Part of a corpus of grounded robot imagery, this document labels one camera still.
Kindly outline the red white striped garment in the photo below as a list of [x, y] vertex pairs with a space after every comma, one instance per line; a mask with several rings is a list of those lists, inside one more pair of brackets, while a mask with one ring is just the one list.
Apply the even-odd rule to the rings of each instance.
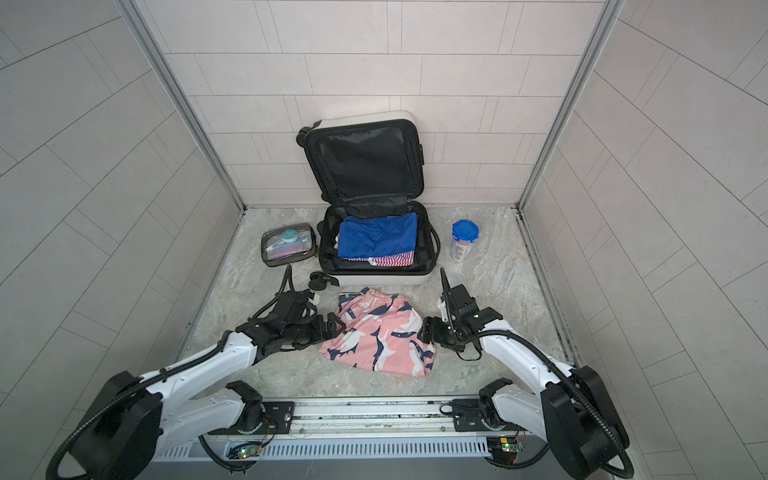
[[379, 257], [348, 258], [348, 261], [364, 262], [373, 267], [391, 268], [408, 267], [414, 263], [414, 251], [403, 252]]

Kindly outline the pink whale print garment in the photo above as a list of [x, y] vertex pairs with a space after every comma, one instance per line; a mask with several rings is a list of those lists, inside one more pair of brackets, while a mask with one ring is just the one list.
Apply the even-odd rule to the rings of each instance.
[[414, 378], [432, 372], [436, 351], [419, 339], [421, 315], [401, 294], [372, 288], [343, 293], [335, 318], [343, 329], [321, 344], [326, 359], [349, 367]]

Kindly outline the blue cloth garment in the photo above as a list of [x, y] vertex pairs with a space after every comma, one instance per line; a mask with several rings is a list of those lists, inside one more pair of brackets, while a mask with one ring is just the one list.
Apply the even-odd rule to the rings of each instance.
[[345, 259], [369, 259], [413, 252], [418, 215], [360, 219], [349, 216], [339, 227], [337, 252]]

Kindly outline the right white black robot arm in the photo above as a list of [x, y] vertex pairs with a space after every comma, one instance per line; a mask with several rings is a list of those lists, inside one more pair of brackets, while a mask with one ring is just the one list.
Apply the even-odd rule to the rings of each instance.
[[487, 429], [510, 426], [544, 443], [540, 452], [510, 469], [527, 468], [547, 453], [573, 479], [603, 470], [631, 479], [635, 468], [627, 431], [600, 375], [592, 368], [560, 362], [519, 334], [491, 307], [479, 308], [464, 285], [440, 275], [440, 314], [426, 319], [420, 340], [462, 355], [473, 348], [513, 373], [483, 387], [474, 400], [452, 401], [449, 412], [480, 421]]

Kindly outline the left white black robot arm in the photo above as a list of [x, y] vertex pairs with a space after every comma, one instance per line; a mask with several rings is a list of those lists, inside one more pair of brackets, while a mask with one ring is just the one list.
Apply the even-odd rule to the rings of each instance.
[[335, 314], [318, 313], [312, 291], [280, 292], [213, 346], [139, 376], [114, 375], [54, 453], [47, 478], [58, 478], [62, 460], [71, 456], [85, 479], [134, 479], [156, 456], [209, 432], [275, 432], [278, 425], [261, 394], [246, 382], [228, 382], [207, 397], [200, 392], [273, 354], [330, 340], [342, 329]]

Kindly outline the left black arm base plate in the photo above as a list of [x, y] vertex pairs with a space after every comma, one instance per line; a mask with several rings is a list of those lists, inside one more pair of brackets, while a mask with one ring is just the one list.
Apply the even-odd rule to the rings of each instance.
[[243, 412], [243, 423], [235, 428], [241, 435], [288, 434], [291, 429], [296, 404], [290, 401], [268, 401], [259, 410], [249, 408]]

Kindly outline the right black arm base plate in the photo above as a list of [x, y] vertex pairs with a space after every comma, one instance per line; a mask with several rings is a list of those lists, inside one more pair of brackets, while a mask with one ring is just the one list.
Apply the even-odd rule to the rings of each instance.
[[442, 415], [450, 417], [457, 432], [511, 432], [519, 429], [514, 423], [502, 421], [479, 398], [452, 399], [439, 408]]

